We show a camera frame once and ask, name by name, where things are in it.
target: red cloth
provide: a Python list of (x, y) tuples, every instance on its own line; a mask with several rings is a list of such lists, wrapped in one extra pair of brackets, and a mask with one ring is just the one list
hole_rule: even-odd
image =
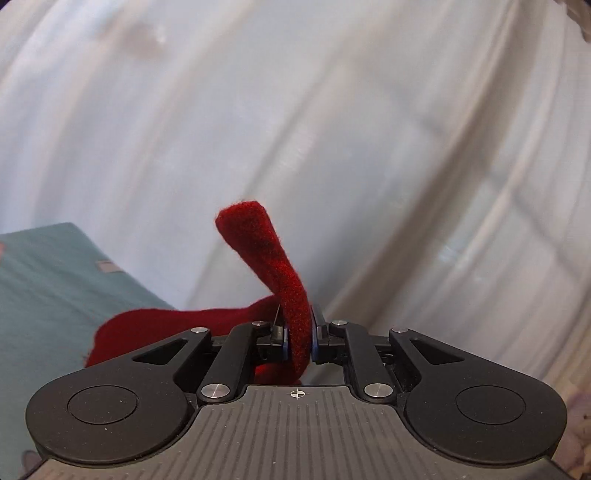
[(86, 366), (131, 352), (196, 326), (213, 336), (227, 335), (245, 322), (272, 322), (281, 304), (290, 333), (291, 361), (262, 365), (255, 381), (266, 384), (295, 383), (310, 357), (310, 312), (304, 287), (291, 266), (265, 209), (258, 202), (242, 202), (222, 210), (216, 226), (226, 242), (274, 293), (243, 309), (212, 309), (196, 312), (140, 309), (121, 313), (102, 325)]

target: light blue towel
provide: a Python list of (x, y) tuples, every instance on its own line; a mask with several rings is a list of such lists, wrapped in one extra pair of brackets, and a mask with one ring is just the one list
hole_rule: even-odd
[(74, 225), (0, 235), (0, 478), (24, 473), (34, 449), (24, 421), (45, 383), (83, 367), (96, 329), (142, 307), (171, 308), (108, 260)]

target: folded red fabric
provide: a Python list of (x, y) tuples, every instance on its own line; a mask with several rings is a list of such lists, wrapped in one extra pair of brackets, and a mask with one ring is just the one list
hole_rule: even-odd
[(238, 203), (218, 214), (216, 226), (226, 242), (274, 295), (243, 309), (193, 312), (139, 309), (121, 313), (97, 330), (87, 367), (196, 326), (207, 327), (213, 336), (218, 336), (227, 335), (240, 323), (272, 322), (278, 305), (281, 305), (290, 333), (291, 361), (257, 367), (255, 381), (288, 385), (299, 379), (310, 357), (309, 303), (267, 212), (258, 202)]

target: ribbed surface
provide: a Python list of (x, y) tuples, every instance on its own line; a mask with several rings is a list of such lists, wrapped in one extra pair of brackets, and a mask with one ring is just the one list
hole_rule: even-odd
[(388, 406), (354, 399), (346, 387), (249, 387), (240, 400), (203, 408), (187, 434), (133, 465), (89, 469), (46, 462), (33, 480), (519, 479), (565, 476), (540, 460), (479, 469), (427, 450)]

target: sheer curtain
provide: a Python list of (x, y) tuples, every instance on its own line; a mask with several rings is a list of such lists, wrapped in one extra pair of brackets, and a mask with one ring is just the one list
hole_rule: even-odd
[(12, 0), (0, 46), (1, 232), (71, 221), (177, 308), (244, 306), (267, 292), (213, 218), (257, 199), (329, 317), (540, 378), (579, 348), (591, 48), (564, 5)]

